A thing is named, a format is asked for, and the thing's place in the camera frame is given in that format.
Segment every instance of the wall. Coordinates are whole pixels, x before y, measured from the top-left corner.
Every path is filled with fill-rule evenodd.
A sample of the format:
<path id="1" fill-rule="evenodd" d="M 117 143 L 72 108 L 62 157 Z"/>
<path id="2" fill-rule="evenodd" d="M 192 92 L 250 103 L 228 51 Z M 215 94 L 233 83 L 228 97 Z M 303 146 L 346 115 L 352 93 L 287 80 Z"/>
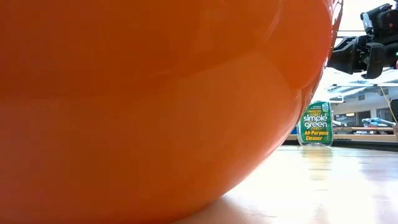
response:
<path id="1" fill-rule="evenodd" d="M 398 87 L 388 87 L 388 99 L 398 99 Z M 388 103 L 384 96 L 379 93 L 366 93 L 365 100 L 359 101 L 358 96 L 355 98 L 345 99 L 345 103 L 332 104 L 333 114 L 346 114 L 361 111 L 371 111 L 372 118 L 377 117 L 377 109 L 387 108 Z"/>

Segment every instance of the bottle label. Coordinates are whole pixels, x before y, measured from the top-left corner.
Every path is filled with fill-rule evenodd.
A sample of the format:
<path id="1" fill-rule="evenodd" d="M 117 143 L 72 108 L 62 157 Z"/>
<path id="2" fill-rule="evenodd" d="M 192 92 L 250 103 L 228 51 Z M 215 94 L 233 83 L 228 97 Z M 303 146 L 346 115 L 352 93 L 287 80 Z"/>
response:
<path id="1" fill-rule="evenodd" d="M 308 106 L 300 121 L 300 135 L 305 143 L 331 144 L 333 126 L 329 102 L 316 102 Z"/>

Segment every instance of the table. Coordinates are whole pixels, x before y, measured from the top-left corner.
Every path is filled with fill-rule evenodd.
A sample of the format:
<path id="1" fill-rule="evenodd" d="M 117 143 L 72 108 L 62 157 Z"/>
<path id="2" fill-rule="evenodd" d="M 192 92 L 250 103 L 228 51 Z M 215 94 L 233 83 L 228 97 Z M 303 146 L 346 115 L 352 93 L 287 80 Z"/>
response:
<path id="1" fill-rule="evenodd" d="M 244 182 L 174 224 L 398 223 L 398 153 L 282 146 Z"/>

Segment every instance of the simple green bottle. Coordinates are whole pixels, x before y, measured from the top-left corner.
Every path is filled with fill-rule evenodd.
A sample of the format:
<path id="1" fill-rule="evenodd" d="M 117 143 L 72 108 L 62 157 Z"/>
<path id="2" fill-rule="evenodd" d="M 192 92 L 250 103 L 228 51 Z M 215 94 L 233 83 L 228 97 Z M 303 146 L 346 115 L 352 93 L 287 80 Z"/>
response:
<path id="1" fill-rule="evenodd" d="M 331 146 L 333 143 L 331 106 L 324 91 L 324 88 L 318 87 L 298 122 L 297 139 L 302 146 Z"/>

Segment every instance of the orange ball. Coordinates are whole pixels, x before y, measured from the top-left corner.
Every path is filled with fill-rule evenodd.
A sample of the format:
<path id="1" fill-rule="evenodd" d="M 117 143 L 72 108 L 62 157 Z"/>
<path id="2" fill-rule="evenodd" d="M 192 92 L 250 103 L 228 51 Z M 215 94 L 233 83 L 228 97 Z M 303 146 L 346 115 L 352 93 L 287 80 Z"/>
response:
<path id="1" fill-rule="evenodd" d="M 0 223 L 156 223 L 282 144 L 332 0 L 6 0 Z"/>

